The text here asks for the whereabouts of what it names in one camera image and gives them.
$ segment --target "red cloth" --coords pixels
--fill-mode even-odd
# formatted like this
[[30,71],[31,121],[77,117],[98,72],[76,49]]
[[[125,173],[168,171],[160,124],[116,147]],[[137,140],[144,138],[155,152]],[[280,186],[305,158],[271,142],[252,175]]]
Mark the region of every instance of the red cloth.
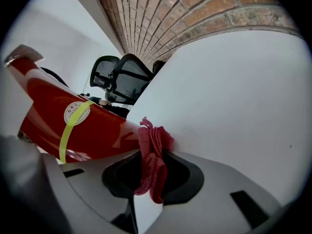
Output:
[[138,141],[142,155],[141,185],[136,189],[136,195],[142,195],[150,190],[152,200],[162,203],[161,192],[167,178],[167,167],[162,160],[162,150],[172,150],[174,139],[163,127],[153,127],[152,123],[143,118],[138,129]]

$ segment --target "brick wall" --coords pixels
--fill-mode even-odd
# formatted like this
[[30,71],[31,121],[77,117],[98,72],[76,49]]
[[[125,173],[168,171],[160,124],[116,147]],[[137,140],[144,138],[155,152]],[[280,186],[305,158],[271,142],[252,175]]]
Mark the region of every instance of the brick wall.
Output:
[[237,30],[298,34],[276,0],[100,0],[126,53],[149,68],[191,41]]

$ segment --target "office chair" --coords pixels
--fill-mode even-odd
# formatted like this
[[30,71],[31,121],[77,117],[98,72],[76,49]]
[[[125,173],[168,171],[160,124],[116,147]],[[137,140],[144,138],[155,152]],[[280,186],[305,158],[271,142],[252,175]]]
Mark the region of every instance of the office chair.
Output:
[[153,78],[135,55],[126,54],[121,60],[103,56],[93,66],[90,86],[104,89],[105,99],[110,102],[134,105]]

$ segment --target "yellow strap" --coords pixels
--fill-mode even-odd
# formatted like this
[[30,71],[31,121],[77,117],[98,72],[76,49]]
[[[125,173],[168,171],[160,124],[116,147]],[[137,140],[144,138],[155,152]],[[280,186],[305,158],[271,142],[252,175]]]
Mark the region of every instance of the yellow strap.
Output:
[[94,102],[89,100],[83,103],[82,105],[80,105],[77,108],[77,110],[73,113],[73,115],[70,117],[63,131],[62,138],[60,139],[60,143],[59,143],[59,159],[63,163],[66,163],[66,146],[67,146],[70,133],[72,132],[74,125],[76,124],[80,116],[83,114],[83,112],[92,104],[94,104]]

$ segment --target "black slot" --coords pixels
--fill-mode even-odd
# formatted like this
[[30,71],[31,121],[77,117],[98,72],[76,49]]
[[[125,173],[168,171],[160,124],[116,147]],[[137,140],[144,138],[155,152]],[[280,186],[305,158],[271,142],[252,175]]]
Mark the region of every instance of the black slot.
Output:
[[231,193],[230,195],[252,229],[269,219],[269,216],[245,191]]
[[81,168],[78,168],[78,169],[66,171],[63,173],[64,173],[65,177],[71,177],[71,176],[75,176],[75,175],[84,173],[84,170],[82,170]]

